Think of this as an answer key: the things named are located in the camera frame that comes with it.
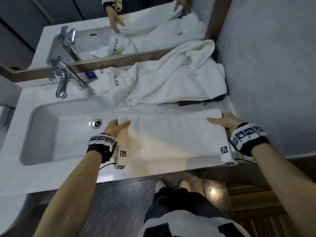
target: sink drain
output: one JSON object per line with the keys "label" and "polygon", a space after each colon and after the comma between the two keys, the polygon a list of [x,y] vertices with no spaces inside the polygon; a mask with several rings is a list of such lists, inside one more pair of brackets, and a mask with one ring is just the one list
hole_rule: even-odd
{"label": "sink drain", "polygon": [[93,122],[92,122],[92,128],[93,129],[99,129],[101,126],[102,126],[102,120],[101,119],[95,119]]}

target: person's left forearm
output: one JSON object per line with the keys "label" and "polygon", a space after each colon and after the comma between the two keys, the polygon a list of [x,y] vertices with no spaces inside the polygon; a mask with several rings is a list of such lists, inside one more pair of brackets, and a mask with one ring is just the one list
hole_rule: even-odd
{"label": "person's left forearm", "polygon": [[34,237],[78,236],[89,211],[102,156],[89,151],[49,203]]}

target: person's right forearm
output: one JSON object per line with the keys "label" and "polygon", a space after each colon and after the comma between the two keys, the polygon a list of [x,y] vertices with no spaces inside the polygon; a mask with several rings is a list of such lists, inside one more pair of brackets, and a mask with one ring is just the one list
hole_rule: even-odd
{"label": "person's right forearm", "polygon": [[316,236],[316,183],[269,144],[251,151],[280,203],[304,236]]}

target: mirror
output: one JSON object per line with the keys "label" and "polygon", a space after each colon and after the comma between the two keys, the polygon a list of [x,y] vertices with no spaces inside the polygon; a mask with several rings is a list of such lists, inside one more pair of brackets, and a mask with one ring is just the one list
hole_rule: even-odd
{"label": "mirror", "polygon": [[215,0],[0,0],[10,72],[171,50],[203,40]]}

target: forearm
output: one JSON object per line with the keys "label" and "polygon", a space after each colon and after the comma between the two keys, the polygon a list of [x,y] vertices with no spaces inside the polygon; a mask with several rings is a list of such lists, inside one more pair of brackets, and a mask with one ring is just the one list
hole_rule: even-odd
{"label": "forearm", "polygon": [[316,184],[269,144],[252,149],[260,170],[304,236],[315,236]]}
{"label": "forearm", "polygon": [[101,154],[89,151],[49,203],[34,237],[78,236],[94,194]]}

